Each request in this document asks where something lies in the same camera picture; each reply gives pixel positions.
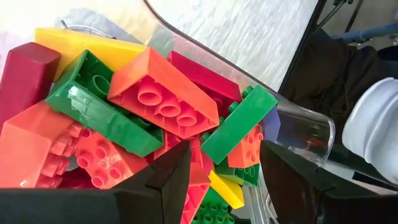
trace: white object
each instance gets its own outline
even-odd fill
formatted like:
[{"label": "white object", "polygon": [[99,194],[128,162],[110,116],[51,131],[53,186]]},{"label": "white object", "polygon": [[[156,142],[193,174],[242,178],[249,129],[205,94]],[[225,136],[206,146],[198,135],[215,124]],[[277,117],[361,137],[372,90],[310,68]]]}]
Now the white object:
[{"label": "white object", "polygon": [[398,80],[385,78],[366,90],[347,119],[342,140],[398,184]]}]

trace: dark fabric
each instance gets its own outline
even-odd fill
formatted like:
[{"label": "dark fabric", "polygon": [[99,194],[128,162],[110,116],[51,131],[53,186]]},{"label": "dark fabric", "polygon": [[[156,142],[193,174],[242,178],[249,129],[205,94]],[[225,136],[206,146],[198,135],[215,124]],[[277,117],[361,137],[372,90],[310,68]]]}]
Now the dark fabric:
[{"label": "dark fabric", "polygon": [[339,40],[309,40],[282,95],[332,118],[336,143],[355,103],[374,83],[389,77],[372,47],[358,50]]}]

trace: clear plastic container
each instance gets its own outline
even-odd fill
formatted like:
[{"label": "clear plastic container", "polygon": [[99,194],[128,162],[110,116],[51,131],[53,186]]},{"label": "clear plastic container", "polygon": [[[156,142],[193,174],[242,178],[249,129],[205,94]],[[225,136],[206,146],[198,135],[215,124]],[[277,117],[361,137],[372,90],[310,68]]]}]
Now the clear plastic container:
[{"label": "clear plastic container", "polygon": [[[40,6],[37,3],[31,7],[33,7],[33,12],[33,10],[39,10]],[[35,27],[58,26],[138,42],[155,48],[164,56],[174,50],[236,82],[241,90],[248,85],[261,85],[270,91],[279,101],[277,109],[281,129],[277,139],[278,144],[320,166],[330,153],[335,135],[335,127],[330,118],[287,101],[264,83],[259,82],[250,74],[166,23],[147,1],[132,0],[128,3],[122,1],[122,3],[114,4],[105,0],[90,1],[90,3],[72,1],[68,7],[58,6],[51,12],[40,11],[38,13],[35,11],[34,13],[37,17],[31,17],[29,22],[23,21],[29,23],[28,26],[26,24],[22,26],[23,28],[21,26],[13,26],[12,29],[7,26],[2,28],[0,24],[0,44],[2,43],[0,45],[0,72],[7,51],[12,47],[31,41]],[[11,43],[10,36],[16,37],[16,39],[12,39]],[[272,203],[261,173],[259,180],[258,188],[244,188],[245,206],[250,208],[252,223],[268,223],[268,219],[274,217],[275,213],[272,211]]]}]

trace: green block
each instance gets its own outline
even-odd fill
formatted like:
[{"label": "green block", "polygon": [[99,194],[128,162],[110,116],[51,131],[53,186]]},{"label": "green block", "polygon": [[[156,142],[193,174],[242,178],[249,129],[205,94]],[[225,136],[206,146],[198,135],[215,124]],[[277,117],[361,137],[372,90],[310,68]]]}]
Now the green block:
[{"label": "green block", "polygon": [[232,168],[228,166],[228,160],[224,159],[216,168],[216,173],[232,180],[240,185],[258,186],[260,164],[247,168]]},{"label": "green block", "polygon": [[201,149],[215,164],[220,162],[277,104],[277,100],[261,86],[249,86],[243,91],[242,103],[229,106],[231,114],[213,134],[204,134]]},{"label": "green block", "polygon": [[144,157],[163,145],[162,130],[142,128],[136,116],[107,103],[113,71],[85,50],[62,73],[45,100],[55,111],[67,114],[128,152]]},{"label": "green block", "polygon": [[228,206],[228,203],[210,186],[202,203],[217,203]]},{"label": "green block", "polygon": [[228,206],[219,203],[202,203],[192,224],[233,224],[235,220],[228,213]]}]

